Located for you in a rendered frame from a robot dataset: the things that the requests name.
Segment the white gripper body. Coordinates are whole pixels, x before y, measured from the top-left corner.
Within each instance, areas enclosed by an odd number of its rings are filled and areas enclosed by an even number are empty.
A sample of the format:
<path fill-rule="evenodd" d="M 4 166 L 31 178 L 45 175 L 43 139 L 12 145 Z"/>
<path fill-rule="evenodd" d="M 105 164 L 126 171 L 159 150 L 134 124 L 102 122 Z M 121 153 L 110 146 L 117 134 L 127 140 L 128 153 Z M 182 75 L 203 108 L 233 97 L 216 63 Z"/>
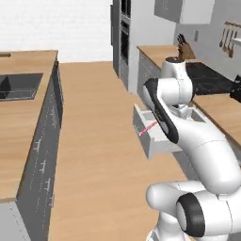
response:
<path fill-rule="evenodd" d="M 193 110 L 194 108 L 192 106 L 188 106 L 187 104 L 179 104 L 178 116 L 183 120 L 192 121 Z"/>

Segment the pink straw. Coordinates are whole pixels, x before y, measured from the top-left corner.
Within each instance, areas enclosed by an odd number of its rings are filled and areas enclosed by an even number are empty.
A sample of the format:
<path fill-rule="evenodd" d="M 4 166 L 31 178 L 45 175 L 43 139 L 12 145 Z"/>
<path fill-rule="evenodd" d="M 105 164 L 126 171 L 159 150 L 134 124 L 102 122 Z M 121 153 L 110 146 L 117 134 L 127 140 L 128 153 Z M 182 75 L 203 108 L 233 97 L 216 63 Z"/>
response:
<path fill-rule="evenodd" d="M 142 130 L 138 135 L 143 136 L 148 130 L 152 129 L 157 124 L 157 120 L 149 124 L 144 130 Z"/>

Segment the open grey drawer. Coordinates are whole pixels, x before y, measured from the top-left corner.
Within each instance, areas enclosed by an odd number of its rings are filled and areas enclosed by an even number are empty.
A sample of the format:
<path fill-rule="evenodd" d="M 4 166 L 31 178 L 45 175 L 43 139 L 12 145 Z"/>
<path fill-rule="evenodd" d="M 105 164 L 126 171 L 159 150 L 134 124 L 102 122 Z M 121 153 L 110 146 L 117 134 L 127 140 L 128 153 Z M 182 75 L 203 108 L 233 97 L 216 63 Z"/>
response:
<path fill-rule="evenodd" d="M 143 151 L 148 159 L 157 153 L 175 153 L 182 149 L 170 142 L 161 127 L 156 124 L 143 135 L 140 133 L 149 125 L 155 122 L 155 117 L 150 110 L 141 110 L 137 104 L 133 109 L 133 125 L 139 138 Z"/>

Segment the black hob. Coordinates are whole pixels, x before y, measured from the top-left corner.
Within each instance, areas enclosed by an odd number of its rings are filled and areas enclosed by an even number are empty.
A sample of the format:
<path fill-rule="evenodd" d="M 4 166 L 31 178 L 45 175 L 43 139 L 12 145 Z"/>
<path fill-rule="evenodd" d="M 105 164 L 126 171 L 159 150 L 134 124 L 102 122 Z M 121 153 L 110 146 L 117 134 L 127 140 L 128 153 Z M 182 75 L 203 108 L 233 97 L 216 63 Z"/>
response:
<path fill-rule="evenodd" d="M 196 95 L 225 94 L 232 89 L 230 79 L 201 62 L 187 62 L 185 67 Z"/>

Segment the grey base cabinet run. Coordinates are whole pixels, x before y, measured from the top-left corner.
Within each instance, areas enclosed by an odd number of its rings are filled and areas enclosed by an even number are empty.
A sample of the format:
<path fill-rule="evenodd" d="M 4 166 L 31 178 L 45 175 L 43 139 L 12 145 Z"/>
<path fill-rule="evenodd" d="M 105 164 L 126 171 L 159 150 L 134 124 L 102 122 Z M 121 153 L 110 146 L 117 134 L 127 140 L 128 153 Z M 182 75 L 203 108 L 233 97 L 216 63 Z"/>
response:
<path fill-rule="evenodd" d="M 137 80 L 137 94 L 139 97 L 143 95 L 143 85 L 150 78 L 157 78 L 160 76 L 160 68 L 154 64 L 146 55 L 139 52 L 138 64 L 138 80 Z"/>

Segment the wooden knife block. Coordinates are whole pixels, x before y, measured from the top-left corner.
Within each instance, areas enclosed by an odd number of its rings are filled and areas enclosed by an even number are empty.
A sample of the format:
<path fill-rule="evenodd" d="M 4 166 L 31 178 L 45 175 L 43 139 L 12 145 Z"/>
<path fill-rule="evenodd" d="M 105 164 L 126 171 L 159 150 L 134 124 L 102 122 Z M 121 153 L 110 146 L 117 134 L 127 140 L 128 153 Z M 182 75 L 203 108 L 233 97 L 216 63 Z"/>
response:
<path fill-rule="evenodd" d="M 195 54 L 192 51 L 189 43 L 185 40 L 185 36 L 183 34 L 179 34 L 177 37 L 178 40 L 178 51 L 179 51 L 179 58 L 181 60 L 186 59 L 195 59 Z"/>

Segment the hanging wooden ladle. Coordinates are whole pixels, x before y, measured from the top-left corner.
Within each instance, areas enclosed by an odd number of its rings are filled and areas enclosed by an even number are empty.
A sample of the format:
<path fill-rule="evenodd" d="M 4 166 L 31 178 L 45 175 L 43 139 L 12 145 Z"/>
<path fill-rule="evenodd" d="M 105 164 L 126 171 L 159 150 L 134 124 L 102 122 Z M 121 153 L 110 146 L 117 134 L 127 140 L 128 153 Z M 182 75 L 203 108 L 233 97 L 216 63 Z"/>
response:
<path fill-rule="evenodd" d="M 233 39 L 237 37 L 237 31 L 235 31 L 234 35 L 232 35 L 231 40 L 230 40 L 230 48 L 229 48 L 229 58 L 233 58 L 233 48 L 234 48 L 234 43 Z"/>

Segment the hanging wooden spoon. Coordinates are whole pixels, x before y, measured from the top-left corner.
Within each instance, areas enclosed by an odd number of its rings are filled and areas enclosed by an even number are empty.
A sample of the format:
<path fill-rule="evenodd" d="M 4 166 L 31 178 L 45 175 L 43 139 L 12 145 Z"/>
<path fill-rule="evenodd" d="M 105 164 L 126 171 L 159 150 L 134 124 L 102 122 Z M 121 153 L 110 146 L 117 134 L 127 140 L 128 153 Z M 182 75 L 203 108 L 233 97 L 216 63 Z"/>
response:
<path fill-rule="evenodd" d="M 224 35 L 225 35 L 225 31 L 226 31 L 226 27 L 224 27 L 223 32 L 222 32 L 222 37 L 221 40 L 219 42 L 219 47 L 221 48 L 223 45 L 223 39 L 224 39 Z"/>

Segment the tall pale grey cabinet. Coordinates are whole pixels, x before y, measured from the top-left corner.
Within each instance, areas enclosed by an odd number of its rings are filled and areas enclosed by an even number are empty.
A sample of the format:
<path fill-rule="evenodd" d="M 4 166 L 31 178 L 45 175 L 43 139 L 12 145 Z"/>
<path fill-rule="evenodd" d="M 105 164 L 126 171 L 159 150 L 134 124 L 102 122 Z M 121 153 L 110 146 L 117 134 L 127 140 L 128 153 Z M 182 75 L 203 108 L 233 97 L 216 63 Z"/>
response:
<path fill-rule="evenodd" d="M 155 0 L 131 0 L 128 91 L 137 93 L 139 50 L 142 45 L 171 45 L 176 23 L 154 15 Z"/>

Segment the dark built-in oven stack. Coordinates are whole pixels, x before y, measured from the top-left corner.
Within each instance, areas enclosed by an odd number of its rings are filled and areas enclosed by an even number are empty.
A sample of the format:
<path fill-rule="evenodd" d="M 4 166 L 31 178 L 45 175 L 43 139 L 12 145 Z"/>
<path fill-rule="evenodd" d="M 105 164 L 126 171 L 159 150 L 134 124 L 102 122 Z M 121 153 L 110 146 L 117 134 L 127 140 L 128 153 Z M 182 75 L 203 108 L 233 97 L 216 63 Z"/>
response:
<path fill-rule="evenodd" d="M 112 0 L 110 5 L 113 69 L 128 88 L 131 0 Z"/>

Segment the grey island cabinet run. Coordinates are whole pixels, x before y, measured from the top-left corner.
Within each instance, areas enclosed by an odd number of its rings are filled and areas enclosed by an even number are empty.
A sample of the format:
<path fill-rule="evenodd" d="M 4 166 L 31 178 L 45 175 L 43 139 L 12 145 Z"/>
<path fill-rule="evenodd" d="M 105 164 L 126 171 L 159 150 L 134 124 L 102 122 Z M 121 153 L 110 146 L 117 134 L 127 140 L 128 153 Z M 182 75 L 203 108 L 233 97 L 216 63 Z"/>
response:
<path fill-rule="evenodd" d="M 48 241 L 62 114 L 63 96 L 56 60 L 17 194 L 17 207 L 30 241 Z"/>

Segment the dark grey sink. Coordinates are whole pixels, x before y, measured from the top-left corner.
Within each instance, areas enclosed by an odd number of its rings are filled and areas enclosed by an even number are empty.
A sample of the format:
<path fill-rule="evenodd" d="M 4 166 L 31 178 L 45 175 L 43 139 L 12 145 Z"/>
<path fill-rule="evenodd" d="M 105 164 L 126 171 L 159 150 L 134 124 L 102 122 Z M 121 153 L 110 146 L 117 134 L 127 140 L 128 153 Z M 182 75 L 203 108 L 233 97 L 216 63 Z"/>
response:
<path fill-rule="evenodd" d="M 0 101 L 33 100 L 41 79 L 41 72 L 1 74 Z"/>

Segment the wooden utensil rail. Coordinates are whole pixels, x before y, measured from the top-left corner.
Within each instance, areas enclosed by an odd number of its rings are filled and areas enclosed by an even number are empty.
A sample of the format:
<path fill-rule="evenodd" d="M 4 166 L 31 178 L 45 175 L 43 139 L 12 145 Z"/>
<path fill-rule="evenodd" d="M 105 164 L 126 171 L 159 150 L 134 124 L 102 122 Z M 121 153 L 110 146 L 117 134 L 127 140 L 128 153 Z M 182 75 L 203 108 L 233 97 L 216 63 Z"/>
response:
<path fill-rule="evenodd" d="M 225 24 L 225 25 L 231 25 L 231 26 L 234 26 L 234 27 L 241 28 L 241 24 L 231 23 L 231 22 L 227 22 L 227 21 L 226 21 L 224 24 Z"/>

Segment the grey wall cupboard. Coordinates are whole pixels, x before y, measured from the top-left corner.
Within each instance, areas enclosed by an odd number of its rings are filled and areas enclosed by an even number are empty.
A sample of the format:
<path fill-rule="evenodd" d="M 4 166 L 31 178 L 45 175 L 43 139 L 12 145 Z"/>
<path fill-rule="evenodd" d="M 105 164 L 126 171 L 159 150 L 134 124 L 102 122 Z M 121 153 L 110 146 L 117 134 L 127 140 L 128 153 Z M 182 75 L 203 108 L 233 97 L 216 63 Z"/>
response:
<path fill-rule="evenodd" d="M 154 15 L 176 24 L 209 24 L 215 0 L 155 0 Z"/>

